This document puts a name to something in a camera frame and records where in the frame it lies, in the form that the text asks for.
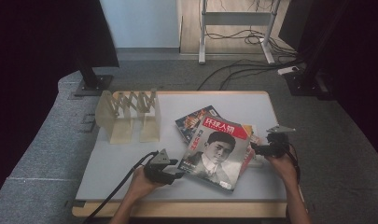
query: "hand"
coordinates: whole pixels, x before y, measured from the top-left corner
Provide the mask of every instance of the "hand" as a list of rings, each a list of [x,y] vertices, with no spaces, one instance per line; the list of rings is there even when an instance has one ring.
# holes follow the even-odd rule
[[[290,147],[290,153],[295,155],[292,147]],[[265,157],[265,159],[270,162],[279,177],[281,177],[285,183],[297,184],[296,169],[294,168],[293,161],[287,154],[283,155],[281,158]]]
[[[133,172],[133,180],[131,181],[125,198],[136,202],[137,200],[147,196],[154,189],[164,185],[165,184],[151,182],[149,179],[147,179],[145,176],[144,167],[141,166]]]

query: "cable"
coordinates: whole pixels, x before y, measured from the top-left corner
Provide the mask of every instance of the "cable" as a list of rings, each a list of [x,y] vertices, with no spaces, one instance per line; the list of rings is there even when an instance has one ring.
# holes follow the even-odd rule
[[[139,162],[136,163],[136,165],[133,166],[133,168],[131,168],[131,170],[128,172],[128,174],[126,174],[126,176],[124,177],[124,179],[122,179],[122,181],[118,184],[118,186],[110,193],[109,196],[107,196],[107,198],[101,203],[101,205],[98,206],[98,208],[95,209],[95,211],[93,211],[84,221],[83,223],[88,223],[93,217],[95,217],[96,214],[98,214],[99,211],[101,211],[101,209],[110,201],[110,199],[113,198],[113,196],[119,191],[119,189],[121,189],[121,187],[125,184],[125,182],[127,182],[128,178],[131,176],[131,174],[133,173],[133,171],[138,168],[139,165],[142,164],[142,162],[149,156],[155,156],[157,155],[157,151],[156,152],[150,152],[148,153],[145,157],[143,157],[142,159],[139,160]]]

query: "magazine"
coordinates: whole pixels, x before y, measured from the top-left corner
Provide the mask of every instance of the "magazine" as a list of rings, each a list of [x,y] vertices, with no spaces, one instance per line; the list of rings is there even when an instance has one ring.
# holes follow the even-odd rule
[[[220,117],[218,112],[211,105],[209,105],[175,121],[177,128],[185,139],[186,144],[189,144],[191,141],[192,136],[200,124],[200,120],[206,113],[210,113],[212,116]]]
[[[241,124],[205,114],[178,169],[234,191],[249,140]]]

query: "white wall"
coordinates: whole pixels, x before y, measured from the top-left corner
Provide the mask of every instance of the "white wall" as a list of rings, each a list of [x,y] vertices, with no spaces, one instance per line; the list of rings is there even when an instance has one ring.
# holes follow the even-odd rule
[[[101,0],[115,48],[178,48],[176,1]]]

